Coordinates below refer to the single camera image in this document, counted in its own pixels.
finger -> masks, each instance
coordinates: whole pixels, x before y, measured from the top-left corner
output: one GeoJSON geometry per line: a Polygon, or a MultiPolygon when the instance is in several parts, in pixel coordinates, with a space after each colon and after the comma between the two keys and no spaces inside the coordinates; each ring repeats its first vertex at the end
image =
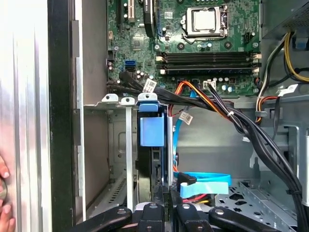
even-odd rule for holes
{"type": "Polygon", "coordinates": [[[12,217],[12,207],[7,204],[4,207],[2,207],[2,212],[0,216],[0,232],[7,232],[9,228],[9,222],[12,217]]]}
{"type": "Polygon", "coordinates": [[[1,216],[0,216],[0,223],[9,222],[11,217],[12,217],[12,207],[11,207],[10,204],[6,204],[2,208],[2,213],[1,213],[1,216]]]}
{"type": "Polygon", "coordinates": [[[7,232],[14,232],[15,231],[15,218],[11,218],[9,221],[9,228],[7,232]]]}
{"type": "Polygon", "coordinates": [[[0,175],[3,178],[8,178],[10,176],[9,169],[5,165],[5,162],[4,162],[4,160],[2,159],[1,156],[0,156],[0,175]]]}

white connector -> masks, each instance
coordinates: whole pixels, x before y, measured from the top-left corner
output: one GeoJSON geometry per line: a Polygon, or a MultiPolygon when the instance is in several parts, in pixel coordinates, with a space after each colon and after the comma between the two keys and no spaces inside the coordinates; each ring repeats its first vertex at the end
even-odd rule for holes
{"type": "Polygon", "coordinates": [[[216,81],[203,81],[203,89],[207,89],[207,85],[211,85],[214,89],[216,89],[216,81]]]}

cable clip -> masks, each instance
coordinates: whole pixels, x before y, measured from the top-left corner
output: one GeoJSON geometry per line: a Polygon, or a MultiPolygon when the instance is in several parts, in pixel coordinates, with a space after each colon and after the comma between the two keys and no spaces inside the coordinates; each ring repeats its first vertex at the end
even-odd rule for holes
{"type": "Polygon", "coordinates": [[[230,117],[231,115],[234,115],[233,111],[231,111],[230,113],[227,114],[228,117],[230,117]]]}
{"type": "Polygon", "coordinates": [[[298,194],[302,194],[302,192],[300,191],[300,190],[297,190],[297,191],[292,191],[292,190],[290,190],[290,189],[288,189],[287,191],[286,191],[286,193],[288,194],[288,195],[298,195],[298,194]]]}

white label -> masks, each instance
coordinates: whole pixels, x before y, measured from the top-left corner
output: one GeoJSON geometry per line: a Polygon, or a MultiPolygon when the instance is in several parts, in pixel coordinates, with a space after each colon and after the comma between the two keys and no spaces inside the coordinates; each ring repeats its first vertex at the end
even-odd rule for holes
{"type": "Polygon", "coordinates": [[[152,93],[154,91],[155,86],[156,82],[148,78],[143,88],[143,93],[152,93]]]}
{"type": "Polygon", "coordinates": [[[179,119],[181,121],[184,121],[186,124],[190,125],[193,117],[191,115],[189,115],[187,112],[182,111],[182,113],[179,116],[179,119]]]}
{"type": "Polygon", "coordinates": [[[287,93],[294,93],[297,86],[298,86],[298,84],[294,84],[294,85],[289,86],[286,89],[281,90],[278,97],[282,97],[284,94],[287,94],[287,93]]]}
{"type": "Polygon", "coordinates": [[[250,139],[248,139],[247,137],[243,137],[242,140],[243,140],[244,142],[247,142],[247,143],[250,142],[250,139]]]}
{"type": "Polygon", "coordinates": [[[164,19],[173,19],[173,12],[164,12],[164,19]]]}

cable label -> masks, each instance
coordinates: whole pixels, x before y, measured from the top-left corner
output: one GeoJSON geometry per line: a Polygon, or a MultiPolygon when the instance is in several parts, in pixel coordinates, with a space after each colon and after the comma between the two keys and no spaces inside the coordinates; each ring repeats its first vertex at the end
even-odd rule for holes
{"type": "Polygon", "coordinates": [[[179,116],[179,119],[183,122],[185,122],[187,125],[190,125],[193,117],[189,115],[187,112],[182,111],[182,113],[179,116]]]}
{"type": "Polygon", "coordinates": [[[143,93],[152,93],[155,89],[156,81],[148,78],[143,88],[143,93]]]}
{"type": "Polygon", "coordinates": [[[242,138],[242,140],[243,140],[244,142],[250,143],[250,139],[248,139],[248,138],[245,137],[245,136],[242,138]]]}
{"type": "Polygon", "coordinates": [[[288,88],[281,90],[278,97],[282,97],[284,94],[287,94],[287,93],[294,93],[297,86],[298,84],[294,84],[294,85],[289,86],[288,88]]]}

